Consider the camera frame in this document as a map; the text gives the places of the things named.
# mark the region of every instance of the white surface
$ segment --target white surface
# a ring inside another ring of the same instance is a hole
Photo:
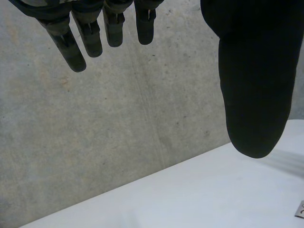
[[[303,147],[289,121],[266,158],[227,144],[23,228],[303,228]]]

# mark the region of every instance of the gray concrete surface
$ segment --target gray concrete surface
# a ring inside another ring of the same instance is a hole
[[[0,227],[16,228],[229,141],[218,38],[198,0],[165,1],[141,46],[124,43],[72,72],[46,31],[0,2]],[[292,118],[304,118],[300,59]]]

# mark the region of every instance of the black rubber fingertip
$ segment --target black rubber fingertip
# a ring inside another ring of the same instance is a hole
[[[224,96],[227,130],[232,144],[251,158],[267,156],[279,141],[291,107],[293,81],[284,88]]]

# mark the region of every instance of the black finger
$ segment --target black finger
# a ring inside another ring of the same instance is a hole
[[[138,40],[142,45],[153,41],[156,8],[163,0],[134,0]]]
[[[55,21],[39,20],[39,22],[47,30],[70,68],[75,72],[85,70],[86,62],[71,32],[69,16]]]
[[[103,0],[81,0],[73,2],[72,15],[78,27],[86,52],[90,57],[98,57],[103,48],[97,18],[103,7]]]
[[[123,43],[123,12],[132,4],[133,0],[105,0],[104,26],[108,44],[118,47]]]
[[[303,39],[303,13],[304,4],[299,2],[282,8],[277,19],[260,25],[256,20],[252,29],[247,23],[247,28],[220,40],[227,129],[235,148],[249,157],[268,155],[284,130]]]

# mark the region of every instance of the robotic hand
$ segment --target robotic hand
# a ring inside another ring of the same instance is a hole
[[[48,31],[72,70],[86,67],[69,28],[76,21],[86,51],[102,53],[97,17],[103,8],[107,40],[123,41],[123,12],[133,0],[9,0]],[[155,9],[163,0],[134,0],[140,43],[153,38]],[[237,150],[268,155],[289,116],[304,33],[303,0],[201,0],[203,17],[219,36],[218,67],[227,130]]]
[[[70,68],[86,69],[86,62],[69,27],[70,12],[77,24],[86,52],[98,57],[103,48],[97,18],[103,10],[106,37],[111,47],[123,42],[124,11],[133,0],[9,0],[25,15],[36,18],[47,30]],[[163,0],[135,0],[138,40],[150,44],[153,40],[155,9]]]

